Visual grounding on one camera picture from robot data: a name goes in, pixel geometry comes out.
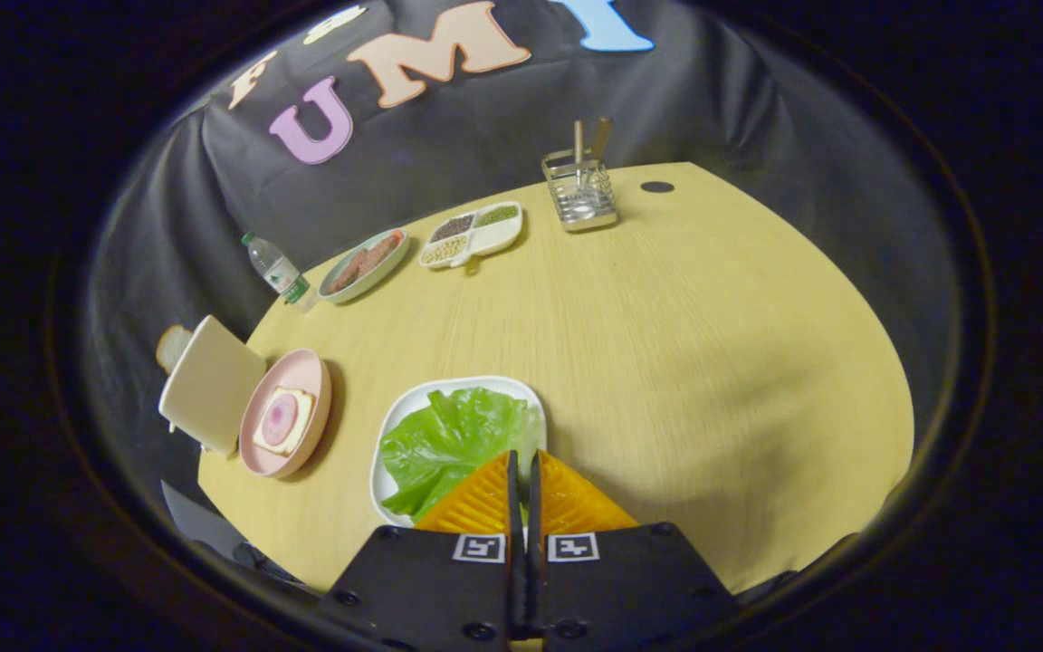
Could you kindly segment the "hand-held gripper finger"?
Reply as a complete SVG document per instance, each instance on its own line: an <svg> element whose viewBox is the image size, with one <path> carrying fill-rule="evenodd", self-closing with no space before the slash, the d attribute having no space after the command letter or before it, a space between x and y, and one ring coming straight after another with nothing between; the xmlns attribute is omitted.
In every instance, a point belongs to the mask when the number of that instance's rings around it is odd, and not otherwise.
<svg viewBox="0 0 1043 652"><path fill-rule="evenodd" d="M524 632L545 651L671 651L739 603L673 523L626 521L553 455L535 454L527 490Z"/></svg>
<svg viewBox="0 0 1043 652"><path fill-rule="evenodd" d="M507 648L524 631L518 456L506 457L505 529L493 535L382 525L321 599L367 648Z"/></svg>

